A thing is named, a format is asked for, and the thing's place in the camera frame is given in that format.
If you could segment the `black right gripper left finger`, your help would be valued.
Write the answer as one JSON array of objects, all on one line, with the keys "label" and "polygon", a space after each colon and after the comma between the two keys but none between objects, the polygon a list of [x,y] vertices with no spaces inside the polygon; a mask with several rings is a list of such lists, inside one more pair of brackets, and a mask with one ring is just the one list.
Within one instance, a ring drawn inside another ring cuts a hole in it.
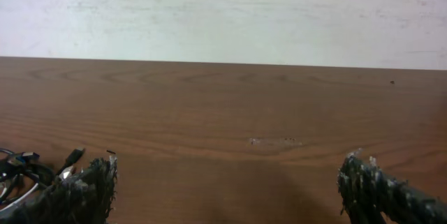
[{"label": "black right gripper left finger", "polygon": [[117,157],[95,158],[89,167],[38,195],[1,210],[2,224],[105,224],[116,199]]}]

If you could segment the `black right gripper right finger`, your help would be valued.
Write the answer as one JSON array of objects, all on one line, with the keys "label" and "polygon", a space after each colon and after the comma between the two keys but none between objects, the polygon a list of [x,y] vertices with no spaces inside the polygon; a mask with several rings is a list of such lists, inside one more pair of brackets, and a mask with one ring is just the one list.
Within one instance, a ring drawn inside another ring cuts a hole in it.
[{"label": "black right gripper right finger", "polygon": [[349,153],[337,174],[342,213],[351,223],[446,224],[446,203],[383,172],[373,157]]}]

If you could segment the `black cable blue connector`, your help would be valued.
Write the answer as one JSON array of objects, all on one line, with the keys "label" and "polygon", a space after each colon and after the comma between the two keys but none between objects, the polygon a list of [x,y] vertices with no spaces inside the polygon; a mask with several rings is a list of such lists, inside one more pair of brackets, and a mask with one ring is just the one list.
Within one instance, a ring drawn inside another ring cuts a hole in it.
[{"label": "black cable blue connector", "polygon": [[3,204],[20,181],[20,175],[27,171],[32,161],[38,160],[40,155],[35,152],[15,153],[1,148],[1,203]]}]

